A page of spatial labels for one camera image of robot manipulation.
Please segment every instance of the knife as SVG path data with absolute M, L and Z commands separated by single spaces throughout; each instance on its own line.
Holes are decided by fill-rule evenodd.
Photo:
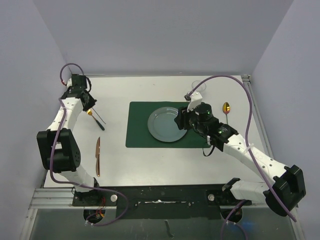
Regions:
M 95 158 L 96 158 L 96 164 L 95 164 L 96 175 L 100 177 L 100 137 L 96 141 Z

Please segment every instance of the tabletop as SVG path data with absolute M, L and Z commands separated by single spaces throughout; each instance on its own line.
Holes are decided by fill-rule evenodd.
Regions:
M 215 149 L 204 157 L 201 148 L 127 148 L 126 133 L 130 102 L 184 102 L 192 82 L 206 76 L 144 76 L 91 77 L 90 94 L 97 99 L 94 109 L 106 122 L 102 131 L 92 117 L 82 112 L 73 129 L 81 152 L 81 165 L 100 186 L 156 186 L 223 184 L 232 178 L 261 182 L 237 159 Z M 231 111 L 229 125 L 245 135 L 249 102 L 245 91 L 234 80 L 219 77 L 206 82 L 201 93 L 203 102 L 212 106 L 213 115 L 226 122 L 222 111 L 228 102 Z M 254 118 L 251 120 L 249 142 L 264 152 Z M 96 175 L 96 142 L 100 137 L 100 177 Z M 61 181 L 66 179 L 54 176 Z M 47 173 L 45 188 L 70 187 L 54 183 Z

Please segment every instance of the lavender wall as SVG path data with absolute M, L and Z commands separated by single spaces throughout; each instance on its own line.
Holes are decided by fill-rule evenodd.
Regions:
M 251 74 L 293 0 L 33 0 L 68 62 L 107 75 Z
M 31 0 L 1 1 L 0 35 L 0 239 L 17 240 L 44 176 L 36 135 L 58 110 L 65 61 Z
M 319 0 L 294 0 L 252 75 L 275 157 L 303 169 L 298 212 L 307 240 L 320 235 L 319 10 Z

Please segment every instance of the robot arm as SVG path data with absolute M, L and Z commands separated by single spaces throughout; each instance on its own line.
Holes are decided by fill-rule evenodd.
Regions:
M 69 182 L 95 187 L 98 183 L 81 166 L 81 153 L 72 130 L 82 111 L 92 108 L 96 101 L 86 90 L 87 78 L 84 75 L 72 75 L 68 81 L 67 90 L 61 97 L 66 108 L 66 119 L 61 127 L 58 144 L 54 151 L 53 172 L 64 176 Z M 50 169 L 50 154 L 53 141 L 62 120 L 64 109 L 60 107 L 52 124 L 46 131 L 38 132 L 36 139 L 39 146 L 43 167 Z M 89 192 L 90 189 L 75 185 L 79 193 Z
M 249 153 L 250 148 L 277 196 L 290 211 L 306 195 L 304 176 L 299 167 L 296 165 L 288 167 L 277 162 L 255 148 L 253 144 L 247 147 L 244 138 L 234 128 L 219 122 L 219 119 L 213 116 L 211 106 L 202 102 L 200 93 L 194 92 L 186 99 L 190 101 L 188 107 L 180 107 L 178 116 L 174 120 L 180 130 L 193 129 L 207 140 L 208 145 L 233 156 L 261 176 Z M 278 215 L 287 215 L 264 182 L 246 182 L 233 178 L 222 190 L 237 200 L 266 202 Z

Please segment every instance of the metal bracket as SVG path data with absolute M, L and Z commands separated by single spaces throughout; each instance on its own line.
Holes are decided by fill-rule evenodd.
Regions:
M 99 206 L 72 206 L 74 194 L 72 188 L 36 188 L 30 203 L 30 209 L 97 209 Z M 105 209 L 116 209 L 106 206 Z

